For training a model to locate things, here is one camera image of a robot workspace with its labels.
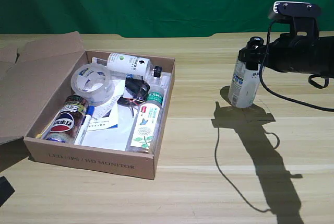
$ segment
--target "box lid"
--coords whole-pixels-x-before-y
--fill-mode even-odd
[[[17,48],[14,45],[0,49],[0,80],[14,66],[17,57]]]
[[[0,79],[0,144],[29,133],[84,52],[78,32],[29,42],[16,63],[14,48],[0,50],[0,61],[9,63]]]

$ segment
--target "red and blue label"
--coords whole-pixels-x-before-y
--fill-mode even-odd
[[[69,113],[61,113],[54,121],[50,132],[65,132],[72,129],[74,126],[74,119]]]

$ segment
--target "snack can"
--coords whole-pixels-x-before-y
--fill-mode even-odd
[[[86,116],[87,108],[88,101],[83,97],[78,95],[67,97],[45,139],[73,144]]]

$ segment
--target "spray bottle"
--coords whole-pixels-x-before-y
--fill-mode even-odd
[[[162,87],[150,87],[146,102],[138,109],[125,151],[153,153],[158,138],[163,96]]]
[[[252,37],[248,41],[246,48],[250,50],[256,49],[260,45],[263,45],[263,39]],[[259,64],[241,61],[240,56],[238,56],[228,94],[228,99],[232,106],[248,108],[253,104],[260,83],[259,69]]]

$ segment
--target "blue marker cap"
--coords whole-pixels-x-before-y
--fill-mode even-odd
[[[88,115],[92,116],[92,115],[93,115],[93,113],[94,113],[94,109],[95,109],[95,107],[94,107],[94,106],[92,106],[92,105],[89,105],[89,106],[88,106],[88,108],[87,108],[87,113],[86,113],[86,114],[88,114]]]

